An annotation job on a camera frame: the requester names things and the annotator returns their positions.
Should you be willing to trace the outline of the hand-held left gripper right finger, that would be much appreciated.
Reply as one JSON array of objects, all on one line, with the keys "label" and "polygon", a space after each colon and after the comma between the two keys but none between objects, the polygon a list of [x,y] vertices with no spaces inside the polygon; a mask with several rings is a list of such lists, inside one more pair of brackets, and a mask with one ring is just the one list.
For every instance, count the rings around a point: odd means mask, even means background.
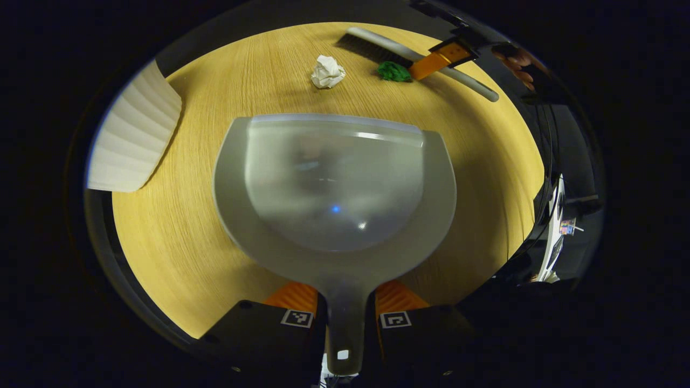
[{"label": "hand-held left gripper right finger", "polygon": [[367,385],[473,386],[475,337],[453,305],[430,305],[401,282],[386,282],[367,306]]}]

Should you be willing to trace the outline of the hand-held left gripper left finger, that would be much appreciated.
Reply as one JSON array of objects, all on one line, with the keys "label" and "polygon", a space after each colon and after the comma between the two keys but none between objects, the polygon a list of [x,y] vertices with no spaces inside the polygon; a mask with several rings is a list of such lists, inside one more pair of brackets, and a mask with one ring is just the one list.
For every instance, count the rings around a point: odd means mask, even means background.
[{"label": "hand-held left gripper left finger", "polygon": [[232,386],[320,386],[325,304],[290,282],[264,302],[241,300],[200,337],[199,351]]}]

